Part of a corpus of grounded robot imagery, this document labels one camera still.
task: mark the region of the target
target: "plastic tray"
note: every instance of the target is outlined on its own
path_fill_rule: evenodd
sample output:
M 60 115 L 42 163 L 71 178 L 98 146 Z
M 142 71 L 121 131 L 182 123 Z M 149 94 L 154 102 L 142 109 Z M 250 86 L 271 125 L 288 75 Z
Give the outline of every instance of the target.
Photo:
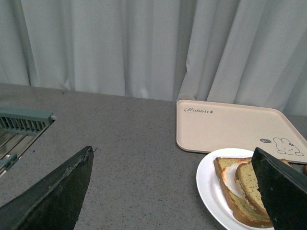
M 307 141 L 283 113 L 270 108 L 180 100 L 177 144 L 203 153 L 259 147 L 278 159 L 307 163 Z

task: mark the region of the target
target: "teal plastic rack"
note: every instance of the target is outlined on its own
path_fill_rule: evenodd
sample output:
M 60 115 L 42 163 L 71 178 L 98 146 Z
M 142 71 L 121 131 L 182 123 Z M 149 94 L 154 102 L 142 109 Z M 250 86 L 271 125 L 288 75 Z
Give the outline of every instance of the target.
M 0 177 L 53 123 L 51 111 L 0 107 Z
M 0 126 L 9 133 L 35 136 L 52 124 L 52 112 L 18 107 L 0 107 Z

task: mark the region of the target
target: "gray countertop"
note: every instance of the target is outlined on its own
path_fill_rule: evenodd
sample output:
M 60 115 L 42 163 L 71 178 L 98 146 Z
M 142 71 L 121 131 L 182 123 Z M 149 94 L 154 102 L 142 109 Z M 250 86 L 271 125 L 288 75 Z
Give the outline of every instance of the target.
M 0 206 L 90 145 L 93 171 L 76 230 L 224 229 L 197 190 L 204 155 L 176 144 L 175 102 L 0 84 L 0 105 L 57 118 L 0 178 Z M 307 117 L 287 117 L 307 138 Z

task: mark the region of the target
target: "bread slice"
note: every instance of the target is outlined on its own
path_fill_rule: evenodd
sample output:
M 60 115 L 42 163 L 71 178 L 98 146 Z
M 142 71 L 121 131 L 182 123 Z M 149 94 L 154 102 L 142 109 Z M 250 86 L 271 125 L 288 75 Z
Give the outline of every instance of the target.
M 285 159 L 282 159 L 281 161 L 290 166 Z M 238 166 L 235 181 L 240 188 L 246 203 L 259 215 L 269 218 L 267 210 L 262 202 L 261 194 L 258 190 L 258 181 L 251 161 L 247 164 L 243 163 Z
M 251 158 L 244 158 L 246 161 L 250 161 Z M 225 167 L 231 166 L 242 158 L 221 158 L 218 157 L 214 160 L 214 167 L 216 175 L 219 178 L 220 186 L 222 188 L 223 195 L 231 210 L 233 210 L 233 216 L 239 222 L 256 228 L 269 228 L 272 227 L 272 222 L 269 218 L 265 218 L 262 215 L 256 213 L 250 206 L 241 198 L 233 194 L 224 184 L 222 180 L 222 171 Z

